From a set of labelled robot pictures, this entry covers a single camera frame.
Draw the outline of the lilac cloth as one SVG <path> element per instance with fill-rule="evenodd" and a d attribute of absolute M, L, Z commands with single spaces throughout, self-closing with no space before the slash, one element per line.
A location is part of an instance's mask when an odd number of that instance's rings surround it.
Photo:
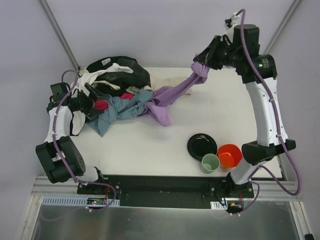
<path fill-rule="evenodd" d="M 163 86 L 145 104 L 145 114 L 151 116 L 163 127 L 171 125 L 166 107 L 172 105 L 185 94 L 193 85 L 204 84 L 208 78 L 210 68 L 202 63 L 193 62 L 192 74 L 177 86 Z"/>

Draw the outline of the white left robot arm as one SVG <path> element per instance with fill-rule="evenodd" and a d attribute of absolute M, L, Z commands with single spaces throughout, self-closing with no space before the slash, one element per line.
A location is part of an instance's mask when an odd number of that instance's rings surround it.
<path fill-rule="evenodd" d="M 95 120 L 103 112 L 94 108 L 94 105 L 102 94 L 85 84 L 89 91 L 76 90 L 76 96 L 72 97 L 70 85 L 65 82 L 55 83 L 50 86 L 52 96 L 46 108 L 50 116 L 47 137 L 44 143 L 35 147 L 36 155 L 53 184 L 64 183 L 76 178 L 82 184 L 101 183 L 102 172 L 95 166 L 88 166 L 71 139 L 72 129 L 76 126 L 72 123 L 76 111 L 84 113 L 85 120 Z"/>

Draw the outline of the white cloth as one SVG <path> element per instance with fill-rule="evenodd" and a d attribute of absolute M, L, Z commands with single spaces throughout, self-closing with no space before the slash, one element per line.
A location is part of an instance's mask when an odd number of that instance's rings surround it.
<path fill-rule="evenodd" d="M 128 66 L 121 66 L 117 63 L 112 63 L 110 67 L 107 69 L 97 70 L 94 72 L 89 72 L 86 68 L 82 69 L 79 72 L 80 78 L 78 79 L 72 97 L 76 96 L 75 89 L 79 90 L 79 93 L 83 91 L 83 93 L 88 97 L 90 92 L 85 87 L 85 83 L 88 83 L 90 86 L 93 82 L 102 74 L 104 73 L 115 73 L 115 72 L 125 72 L 129 74 L 133 74 L 134 71 Z M 86 115 L 81 112 L 80 110 L 73 112 L 73 119 L 72 119 L 72 135 L 76 136 L 80 133 L 81 129 L 83 128 L 86 120 Z"/>

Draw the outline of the blue-grey cloth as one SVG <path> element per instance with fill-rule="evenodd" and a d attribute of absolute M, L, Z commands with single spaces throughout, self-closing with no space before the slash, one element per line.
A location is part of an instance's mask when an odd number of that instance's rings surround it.
<path fill-rule="evenodd" d="M 110 126 L 118 120 L 134 119 L 142 115 L 146 110 L 148 103 L 153 96 L 149 90 L 141 89 L 132 99 L 122 99 L 118 96 L 109 97 L 106 102 L 108 108 L 87 124 L 101 137 L 103 137 Z"/>

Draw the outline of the black mesh cloth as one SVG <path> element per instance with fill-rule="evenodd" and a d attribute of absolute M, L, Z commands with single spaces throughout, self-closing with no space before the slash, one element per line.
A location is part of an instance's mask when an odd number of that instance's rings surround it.
<path fill-rule="evenodd" d="M 136 87 L 138 89 L 151 86 L 150 74 L 136 59 L 128 56 L 110 56 L 97 60 L 84 68 L 86 73 L 103 71 L 97 83 L 108 82 L 121 89 Z"/>

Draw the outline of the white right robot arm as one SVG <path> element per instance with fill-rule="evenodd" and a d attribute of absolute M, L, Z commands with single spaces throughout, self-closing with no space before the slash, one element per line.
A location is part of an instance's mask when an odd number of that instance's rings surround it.
<path fill-rule="evenodd" d="M 242 160 L 228 174 L 236 185 L 246 184 L 260 165 L 297 147 L 288 138 L 279 111 L 275 60 L 259 53 L 259 34 L 254 24 L 234 25 L 193 59 L 213 70 L 234 68 L 250 96 L 257 138 L 242 145 Z"/>

